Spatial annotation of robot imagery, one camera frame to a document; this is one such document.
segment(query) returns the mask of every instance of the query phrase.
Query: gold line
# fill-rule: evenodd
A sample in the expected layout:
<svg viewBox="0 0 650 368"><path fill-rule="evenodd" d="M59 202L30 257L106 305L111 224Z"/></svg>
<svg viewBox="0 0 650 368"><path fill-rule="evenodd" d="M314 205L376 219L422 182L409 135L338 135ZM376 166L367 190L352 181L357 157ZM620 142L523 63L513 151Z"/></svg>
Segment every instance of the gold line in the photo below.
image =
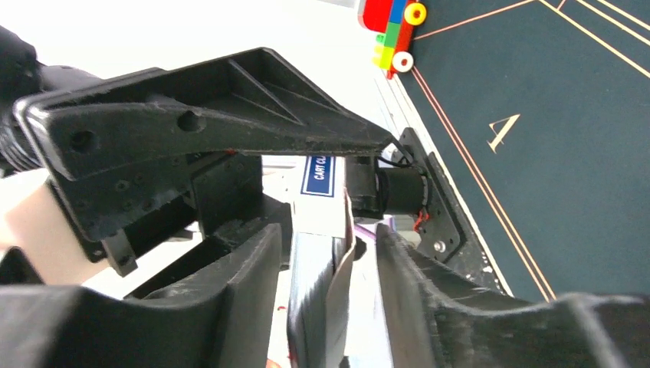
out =
<svg viewBox="0 0 650 368"><path fill-rule="evenodd" d="M623 31L626 31L626 32L629 33L630 35L634 36L634 38L636 38L637 40L639 40L639 41L643 42L644 44L650 46L650 41L649 41L647 38L645 38L645 37L641 36L640 34L634 32L632 29L628 28L627 26L625 26L625 25L624 25L623 23L621 23L620 21L615 20L614 18L612 18L612 17L610 17L609 15L603 13L603 12L600 11L599 9L594 8L593 6L591 6L591 4L586 3L586 2L584 2L583 0L576 0L576 1L579 2L580 4L584 5L584 6L587 7L589 10L591 10L591 11L594 12L594 13L596 13L597 15L600 15L600 16L603 17L604 19L606 19L606 20L612 22L614 25L618 26L618 27L621 28Z"/></svg>
<svg viewBox="0 0 650 368"><path fill-rule="evenodd" d="M431 106L433 107L435 113L438 115L438 118L440 119L443 127L445 128L445 130L447 130L447 134L449 134L449 137L451 138L451 141L454 143L454 145L456 146L456 149L461 154L462 159L465 161L465 165L467 165L468 169L470 170L470 173L474 177L474 180L478 184L478 187L483 192L483 195L487 199L487 203L490 205L490 207L492 208L492 211L497 216L497 219L499 220L499 222L501 223L501 226L505 230L507 237L510 239L510 242L514 246L514 249L517 251L517 253L519 254L519 257L521 258L521 261L524 263L524 266L526 266L526 269L530 273L530 276L533 278L533 281L537 285L537 288L540 289L540 293L542 294L542 296L544 297L544 299L546 301L549 301L549 298L548 298L548 295L547 295L546 291L544 290L544 288L540 284L539 279L537 278L538 275L540 276L540 278L542 278L543 283L547 286L547 289L548 289L549 293L552 295L553 299L555 299L556 298L555 294L553 293L553 290L548 285L548 282L546 281L546 278L543 276L543 274L540 271L539 267L537 267L537 263L535 262L535 260L530 255L530 252L527 251L526 245L521 241L521 237L518 235L517 230L512 225L512 222L507 217L507 214L505 213L503 207L501 207L501 204L499 203L498 199L496 198L496 196L492 192L492 190L490 188L490 185L488 184L487 180L485 180L485 178L483 177L483 174L481 173L480 169L478 168L478 165L472 159L471 154L467 151L467 148L463 144L463 141L461 140L461 138L456 133L453 124L451 123L451 121L447 117L447 114L445 114L444 110L442 109L442 106L440 105L438 100L435 98L433 92L431 91L431 89L429 88L427 83L425 82L424 77L420 74L419 70L416 67L413 68L413 75L415 76L415 80L418 82L418 84L422 88L422 92L424 92L425 97L427 98L428 102L431 104ZM510 227L506 226L506 224L504 223L503 218L506 218L506 221L510 224ZM521 243L520 245L514 240L513 235L511 234L510 230L515 232L515 235L519 238L519 241ZM533 272L533 270L530 268L528 260L526 259L526 257L524 257L524 254L521 252L520 246L522 248L524 248L525 252L528 254L528 258L533 263L533 266L537 270L538 274L535 274Z"/></svg>
<svg viewBox="0 0 650 368"><path fill-rule="evenodd" d="M445 111L442 109L442 105L441 105L441 104L438 102L438 100L435 98L435 95L433 94L433 92L431 92L431 91L429 91L429 92L431 93L431 97L433 97L434 102L436 102L437 105L438 105L438 107L440 108L440 111L442 112L442 116L445 117L445 119L449 122L449 126L451 127L451 131L452 131L452 132L454 133L454 135L458 138L458 142L459 142L459 143L461 144L461 146L463 147L463 150L465 151L465 153L467 153L469 160L471 161L471 163L474 165L474 168L476 169L476 173L481 177L481 180L482 180L483 183L485 184L485 188L486 188L487 191L491 194L492 199L494 200L494 204L497 205L497 207L498 207L499 210L501 211L501 214L503 215L504 219L506 220L506 222L508 223L508 225L510 226L510 228L511 228L512 231L514 232L515 237L519 240L522 249L524 250L524 252L525 252L526 255L528 256L528 258L529 258L529 260L530 260L530 263L533 265L533 268L535 268L535 270L537 271L537 274L540 276L540 279L541 279L542 282L546 285L546 287L547 287L547 289L548 289L548 291L549 291L551 297L552 297L553 299L555 299L555 293L553 293L553 289L551 289L551 287L550 287L549 284L548 284L548 281L547 281L546 278L544 277L544 274L543 274L542 271L540 270L539 266L537 266L537 262L535 262L535 258L533 258L533 256L532 256L532 255L530 254L530 252L528 251L528 247L526 246L526 243L524 243L524 241L523 241L523 240L521 239L521 237L519 236L519 233L517 232L517 229L514 227L514 225L512 225L512 221L510 220L510 217L507 215L507 213L505 212L504 208L501 206L501 202L499 202L499 199L497 198L497 196L496 196L496 195L494 194L494 192L492 191L492 188L490 187L490 184L488 184L488 181L485 179L485 177L483 176L483 173L482 173L481 170L478 168L478 165L477 165L476 162L474 161L474 158L473 158L472 155L469 153L467 147L465 147L465 144L464 144L463 141L461 140L461 137L458 135L458 133L456 132L456 129L454 128L454 124L452 124L451 121L449 120L449 118L447 117L447 114L446 114Z"/></svg>
<svg viewBox="0 0 650 368"><path fill-rule="evenodd" d="M631 67L635 68L637 71L639 71L641 74L645 75L647 78L650 78L650 71L647 71L644 69L642 66L639 64L636 64L634 61L632 61L629 57L625 56L624 54L621 54L620 51L616 50L612 45L608 44L607 42L604 42L598 36L593 34L591 31L588 29L584 28L582 25L578 24L576 21L573 19L569 18L566 16L566 14L562 13L561 11L555 9L551 4L546 2L546 0L538 0L542 4L544 4L547 8L550 10L556 12L560 17L564 18L566 21L571 23L574 27L578 28L580 31L582 31L585 35L590 36L594 41L598 42L601 44L604 48L612 52L614 55L618 56L621 60L624 62L628 63Z"/></svg>
<svg viewBox="0 0 650 368"><path fill-rule="evenodd" d="M629 19L630 21L635 22L637 25L640 25L640 26L642 26L643 28L645 28L645 29L647 29L648 31L650 31L650 25L648 25L648 24L645 23L644 21L641 21L641 20L635 18L634 15L630 15L627 11L624 11L624 10L622 10L622 9L620 9L620 8L617 8L617 7L615 7L614 5L609 4L609 3L606 2L605 0L598 0L598 2L600 2L601 4L603 4L604 6L606 6L607 8L612 9L614 12L617 12L617 13L619 13L620 15L626 17L626 18Z"/></svg>
<svg viewBox="0 0 650 368"><path fill-rule="evenodd" d="M494 11L490 11L489 13L486 13L486 14L483 14L483 15L479 15L479 16L477 16L477 17L469 18L469 19L464 20L464 21L460 21L459 23L456 23L455 25L449 25L449 26L447 26L447 27L440 28L440 29L438 29L437 31L429 32L429 33L426 33L426 34L421 34L421 35L419 35L418 37L413 38L413 41L414 41L414 40L419 40L419 39L421 39L421 38L425 38L425 37L428 37L428 36L432 36L432 35L435 35L435 34L437 34L437 33L440 33L440 32L443 32L443 31L447 31L447 30L450 30L450 29L452 29L452 28L456 28L456 27L461 26L461 25L466 25L467 23L472 23L473 21L477 21L477 20L479 20L479 19L487 18L487 17L489 17L489 16L491 16L491 15L496 15L496 14L499 14L499 13L501 13L501 12L505 12L506 10L510 10L510 9L512 9L512 8L516 8L517 6L521 6L521 5L524 5L524 4L528 4L529 2L534 2L534 1L535 1L535 0L523 0L522 2L518 2L517 4L508 5L508 6L506 6L505 8L501 8L501 9L497 9L497 10L494 10Z"/></svg>

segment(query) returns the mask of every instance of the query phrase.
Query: screw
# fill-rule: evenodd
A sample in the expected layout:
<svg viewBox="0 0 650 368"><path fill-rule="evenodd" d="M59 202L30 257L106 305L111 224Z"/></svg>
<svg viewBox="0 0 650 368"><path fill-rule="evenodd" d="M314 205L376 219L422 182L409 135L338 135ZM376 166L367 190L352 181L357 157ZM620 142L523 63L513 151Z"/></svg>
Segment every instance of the screw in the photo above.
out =
<svg viewBox="0 0 650 368"><path fill-rule="evenodd" d="M433 244L433 248L435 251L439 251L440 253L444 253L445 250L447 250L447 245L443 241L437 241L436 243Z"/></svg>

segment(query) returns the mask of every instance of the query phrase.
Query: white background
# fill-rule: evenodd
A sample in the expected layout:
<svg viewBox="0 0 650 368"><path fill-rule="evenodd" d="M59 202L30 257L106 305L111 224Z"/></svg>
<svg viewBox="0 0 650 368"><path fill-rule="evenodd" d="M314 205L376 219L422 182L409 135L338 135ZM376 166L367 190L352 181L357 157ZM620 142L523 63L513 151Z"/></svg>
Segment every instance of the white background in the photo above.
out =
<svg viewBox="0 0 650 368"><path fill-rule="evenodd" d="M364 98L374 88L374 34L351 8L317 0L6 1L0 25L34 45L44 64L102 78L266 46L346 107L376 117Z"/></svg>

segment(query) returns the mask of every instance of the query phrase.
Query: black plastic bracket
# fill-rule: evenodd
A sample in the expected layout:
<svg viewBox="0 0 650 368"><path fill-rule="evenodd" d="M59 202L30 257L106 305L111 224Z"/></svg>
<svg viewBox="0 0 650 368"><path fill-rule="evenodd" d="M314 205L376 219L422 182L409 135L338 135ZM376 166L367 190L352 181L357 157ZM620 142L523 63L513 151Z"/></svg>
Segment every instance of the black plastic bracket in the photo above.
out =
<svg viewBox="0 0 650 368"><path fill-rule="evenodd" d="M195 155L375 156L392 139L267 48L36 94L14 113L92 242L188 192Z"/></svg>
<svg viewBox="0 0 650 368"><path fill-rule="evenodd" d="M447 261L465 242L465 237L449 200L445 196L441 178L432 165L435 157L430 156L424 149L417 134L412 128L404 129L399 142L411 153L415 165L422 168L427 177L428 200L425 206L429 214L419 226L422 238L419 250L429 257L439 261ZM400 161L403 155L398 151L393 154L393 161Z"/></svg>

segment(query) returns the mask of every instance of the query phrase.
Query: screw hole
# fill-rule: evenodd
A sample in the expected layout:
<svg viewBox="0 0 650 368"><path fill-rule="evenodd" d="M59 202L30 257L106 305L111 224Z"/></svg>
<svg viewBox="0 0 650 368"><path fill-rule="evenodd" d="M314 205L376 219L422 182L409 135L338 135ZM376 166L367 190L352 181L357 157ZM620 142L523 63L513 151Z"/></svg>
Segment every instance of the screw hole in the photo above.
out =
<svg viewBox="0 0 650 368"><path fill-rule="evenodd" d="M77 153L89 153L97 148L95 133L88 130L76 132L70 138L70 148Z"/></svg>
<svg viewBox="0 0 650 368"><path fill-rule="evenodd" d="M205 123L192 111L186 111L176 121L179 129L187 133L197 133L205 128Z"/></svg>

